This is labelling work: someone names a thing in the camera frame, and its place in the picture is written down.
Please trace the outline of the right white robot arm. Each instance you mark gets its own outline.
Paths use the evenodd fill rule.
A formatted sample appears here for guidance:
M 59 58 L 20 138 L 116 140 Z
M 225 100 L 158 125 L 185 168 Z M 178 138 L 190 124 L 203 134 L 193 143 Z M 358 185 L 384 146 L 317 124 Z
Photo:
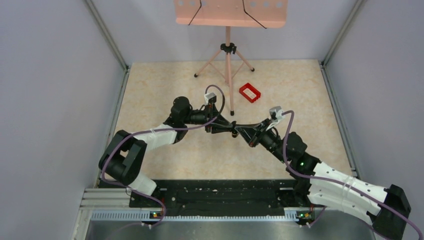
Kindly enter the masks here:
M 289 129 L 284 136 L 274 131 L 278 120 L 257 124 L 234 124 L 233 135 L 240 135 L 250 147 L 261 145 L 296 179 L 293 200 L 299 206 L 321 205 L 365 222 L 389 240 L 401 240 L 409 224 L 411 206 L 405 191 L 392 184 L 374 185 L 342 173 L 307 153 L 302 138 Z

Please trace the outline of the black earbud charging case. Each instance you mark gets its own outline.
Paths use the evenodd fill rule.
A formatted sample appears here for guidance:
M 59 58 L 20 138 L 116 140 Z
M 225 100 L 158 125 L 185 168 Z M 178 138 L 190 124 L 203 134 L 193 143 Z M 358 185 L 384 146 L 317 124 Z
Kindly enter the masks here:
M 231 136 L 233 138 L 236 138 L 239 135 L 239 132 L 237 130 L 237 122 L 236 121 L 232 121 L 231 122 Z

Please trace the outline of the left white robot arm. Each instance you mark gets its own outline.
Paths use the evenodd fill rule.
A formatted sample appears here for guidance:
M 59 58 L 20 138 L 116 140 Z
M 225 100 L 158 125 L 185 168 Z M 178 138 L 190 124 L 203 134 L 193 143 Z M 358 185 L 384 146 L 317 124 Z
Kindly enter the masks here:
M 160 202 L 157 184 L 141 171 L 147 152 L 180 142 L 187 134 L 188 125 L 204 127 L 208 133 L 231 132 L 233 124 L 217 110 L 214 93 L 205 95 L 206 104 L 194 109 L 185 96 L 174 99 L 169 117 L 159 126 L 138 134 L 119 130 L 103 153 L 98 167 L 120 185 L 141 193 L 141 200 L 149 207 Z

